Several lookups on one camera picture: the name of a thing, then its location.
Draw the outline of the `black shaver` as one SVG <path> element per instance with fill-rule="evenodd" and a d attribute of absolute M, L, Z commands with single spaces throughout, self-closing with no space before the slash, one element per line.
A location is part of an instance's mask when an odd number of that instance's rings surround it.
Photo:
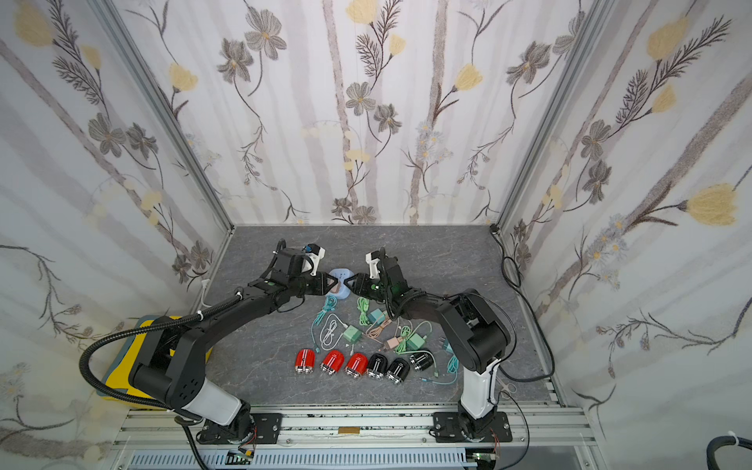
<path fill-rule="evenodd" d="M 399 385 L 407 380 L 410 370 L 409 362 L 403 358 L 396 358 L 387 370 L 387 378 L 394 384 Z"/>
<path fill-rule="evenodd" d="M 414 352 L 409 356 L 409 362 L 414 370 L 426 371 L 435 365 L 435 360 L 430 352 Z"/>
<path fill-rule="evenodd" d="M 386 375 L 388 367 L 389 360 L 383 354 L 376 352 L 368 360 L 366 373 L 370 378 L 382 379 Z"/>

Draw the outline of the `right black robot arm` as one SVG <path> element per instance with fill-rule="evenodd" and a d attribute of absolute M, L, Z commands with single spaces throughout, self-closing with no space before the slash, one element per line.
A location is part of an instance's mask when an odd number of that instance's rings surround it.
<path fill-rule="evenodd" d="M 409 285 L 398 259 L 384 249 L 367 254 L 366 263 L 368 272 L 347 278 L 344 285 L 354 294 L 380 303 L 391 319 L 440 324 L 463 368 L 459 411 L 475 421 L 490 417 L 499 402 L 495 395 L 497 367 L 517 346 L 516 331 L 506 311 L 475 289 L 439 295 Z"/>

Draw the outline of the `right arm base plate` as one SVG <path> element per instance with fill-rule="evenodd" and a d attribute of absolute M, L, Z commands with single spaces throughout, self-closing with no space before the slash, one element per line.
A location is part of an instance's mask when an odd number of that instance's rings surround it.
<path fill-rule="evenodd" d="M 511 443 L 513 436 L 507 414 L 491 412 L 474 419 L 465 412 L 435 412 L 428 431 L 437 443 Z"/>

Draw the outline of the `pink charger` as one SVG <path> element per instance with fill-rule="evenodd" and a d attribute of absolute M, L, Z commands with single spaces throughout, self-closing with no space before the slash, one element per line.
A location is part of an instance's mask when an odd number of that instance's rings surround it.
<path fill-rule="evenodd" d="M 401 346 L 402 342 L 403 337 L 393 337 L 385 343 L 385 346 L 389 351 L 396 351 Z"/>

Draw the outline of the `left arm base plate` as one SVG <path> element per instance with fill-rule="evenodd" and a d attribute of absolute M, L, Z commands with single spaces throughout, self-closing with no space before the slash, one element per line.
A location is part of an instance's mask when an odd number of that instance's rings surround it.
<path fill-rule="evenodd" d="M 281 413 L 241 411 L 229 425 L 207 421 L 196 435 L 202 445 L 276 445 L 281 431 Z"/>

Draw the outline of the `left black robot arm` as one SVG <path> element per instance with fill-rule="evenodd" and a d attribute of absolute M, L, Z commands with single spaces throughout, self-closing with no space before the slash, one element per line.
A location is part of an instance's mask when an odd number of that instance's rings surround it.
<path fill-rule="evenodd" d="M 191 315 L 178 319 L 167 316 L 147 327 L 119 331 L 95 341 L 80 356 L 80 375 L 96 391 L 126 403 L 171 410 L 225 428 L 234 426 L 243 419 L 244 401 L 207 378 L 207 353 L 247 323 L 282 313 L 291 299 L 327 295 L 338 279 L 319 269 L 325 254 L 325 248 L 317 244 L 292 249 L 280 240 L 260 277 L 238 288 L 228 299 Z M 143 343 L 128 383 L 144 393 L 144 398 L 107 386 L 90 367 L 101 348 L 138 336 Z"/>

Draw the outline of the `teal charger end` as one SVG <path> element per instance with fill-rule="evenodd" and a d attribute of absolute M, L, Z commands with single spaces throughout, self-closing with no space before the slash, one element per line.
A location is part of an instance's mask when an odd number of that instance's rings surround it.
<path fill-rule="evenodd" d="M 456 358 L 460 358 L 461 352 L 457 348 L 454 348 L 451 344 L 444 344 L 443 349 L 445 352 Z"/>
<path fill-rule="evenodd" d="M 369 321 L 369 324 L 373 326 L 379 326 L 387 319 L 386 313 L 384 313 L 384 311 L 381 311 L 381 309 L 374 309 L 374 311 L 370 311 L 370 313 L 368 313 L 366 317 Z"/>

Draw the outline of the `light green charger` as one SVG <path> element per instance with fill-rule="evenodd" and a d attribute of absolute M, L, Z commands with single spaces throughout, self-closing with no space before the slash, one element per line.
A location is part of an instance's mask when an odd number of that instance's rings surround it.
<path fill-rule="evenodd" d="M 398 354 L 419 351 L 427 343 L 427 337 L 433 332 L 433 326 L 429 321 L 421 321 L 417 325 L 401 325 L 397 329 L 397 346 L 394 351 Z"/>

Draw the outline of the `red shaver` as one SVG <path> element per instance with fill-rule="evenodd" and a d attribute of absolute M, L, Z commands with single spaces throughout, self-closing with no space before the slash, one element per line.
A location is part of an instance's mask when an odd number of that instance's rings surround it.
<path fill-rule="evenodd" d="M 309 374 L 315 369 L 316 353 L 312 349 L 301 349 L 296 356 L 295 372 L 299 374 Z"/>
<path fill-rule="evenodd" d="M 364 376 L 367 372 L 368 362 L 369 359 L 365 354 L 361 352 L 353 354 L 346 365 L 346 374 L 354 378 Z"/>
<path fill-rule="evenodd" d="M 330 351 L 321 362 L 321 369 L 328 375 L 338 373 L 345 363 L 345 356 L 337 350 Z"/>

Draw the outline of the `yellow lidded box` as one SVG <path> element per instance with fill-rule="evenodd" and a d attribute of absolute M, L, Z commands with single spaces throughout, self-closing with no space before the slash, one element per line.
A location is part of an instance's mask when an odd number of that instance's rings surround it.
<path fill-rule="evenodd" d="M 209 317 L 199 311 L 186 317 L 147 317 L 133 329 L 105 337 L 81 357 L 82 377 L 99 394 L 147 409 L 200 414 L 211 399 L 206 377 L 211 343 Z M 94 376 L 90 362 L 105 346 L 125 344 L 105 377 Z"/>

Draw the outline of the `blue round power cube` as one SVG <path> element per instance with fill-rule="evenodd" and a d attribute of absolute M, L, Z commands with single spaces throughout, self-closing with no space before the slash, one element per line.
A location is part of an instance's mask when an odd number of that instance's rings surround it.
<path fill-rule="evenodd" d="M 348 296 L 349 288 L 345 281 L 354 275 L 354 272 L 348 268 L 334 268 L 329 274 L 337 279 L 337 285 L 330 291 L 333 295 Z"/>

